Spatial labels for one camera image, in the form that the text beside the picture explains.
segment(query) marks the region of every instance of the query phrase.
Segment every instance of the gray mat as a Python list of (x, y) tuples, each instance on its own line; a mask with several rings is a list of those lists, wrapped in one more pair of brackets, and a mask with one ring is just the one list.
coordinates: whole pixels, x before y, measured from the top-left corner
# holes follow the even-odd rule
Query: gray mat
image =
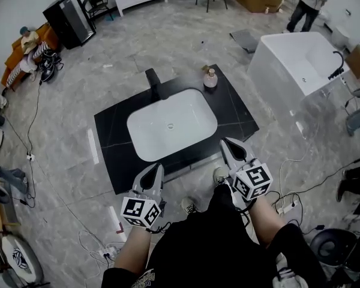
[(256, 51), (259, 41), (255, 40), (251, 35), (251, 32), (247, 29), (232, 32), (229, 34), (232, 38), (248, 53), (254, 53)]

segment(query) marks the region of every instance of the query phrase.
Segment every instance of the blue cap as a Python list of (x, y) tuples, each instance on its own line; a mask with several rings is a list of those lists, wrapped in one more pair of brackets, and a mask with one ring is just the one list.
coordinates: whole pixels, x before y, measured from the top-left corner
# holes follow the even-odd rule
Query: blue cap
[(20, 34), (23, 35), (26, 31), (28, 31), (28, 28), (24, 26), (20, 29)]

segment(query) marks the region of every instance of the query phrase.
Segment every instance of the sink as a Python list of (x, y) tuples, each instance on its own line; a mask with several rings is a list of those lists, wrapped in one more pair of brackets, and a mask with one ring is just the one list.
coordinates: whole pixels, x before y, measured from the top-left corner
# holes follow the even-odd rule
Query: sink
[(127, 127), (137, 155), (153, 162), (212, 136), (217, 120), (203, 94), (186, 89), (133, 112)]

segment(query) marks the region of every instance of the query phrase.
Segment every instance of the black countertop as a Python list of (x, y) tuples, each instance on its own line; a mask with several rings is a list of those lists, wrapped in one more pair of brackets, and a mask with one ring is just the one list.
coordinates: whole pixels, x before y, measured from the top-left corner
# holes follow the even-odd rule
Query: black countertop
[[(165, 174), (181, 170), (220, 151), (222, 137), (246, 140), (259, 128), (233, 86), (217, 65), (212, 65), (218, 76), (213, 89), (203, 85), (203, 75), (178, 77), (162, 83), (160, 94), (169, 97), (188, 88), (198, 89), (216, 116), (218, 127), (209, 138), (168, 155), (157, 162)], [(152, 164), (136, 154), (127, 128), (127, 119), (134, 112), (153, 103), (148, 89), (95, 115), (101, 150), (116, 194), (132, 188), (135, 176)]]

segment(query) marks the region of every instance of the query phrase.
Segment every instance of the black faucet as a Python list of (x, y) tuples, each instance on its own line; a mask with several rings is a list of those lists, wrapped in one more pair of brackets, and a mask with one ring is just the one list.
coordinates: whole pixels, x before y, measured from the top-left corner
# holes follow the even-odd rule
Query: black faucet
[(334, 77), (337, 77), (339, 75), (341, 75), (343, 72), (344, 72), (344, 58), (343, 58), (343, 55), (339, 52), (339, 51), (334, 51), (333, 53), (337, 53), (338, 55), (341, 56), (341, 65), (338, 69), (336, 69), (329, 77), (328, 79), (331, 80), (333, 79)]
[(150, 68), (145, 71), (146, 78), (148, 79), (149, 85), (151, 87), (151, 100), (152, 102), (158, 101), (158, 100), (165, 100), (168, 97), (166, 97), (160, 90), (160, 79), (158, 78), (155, 70), (153, 68)]

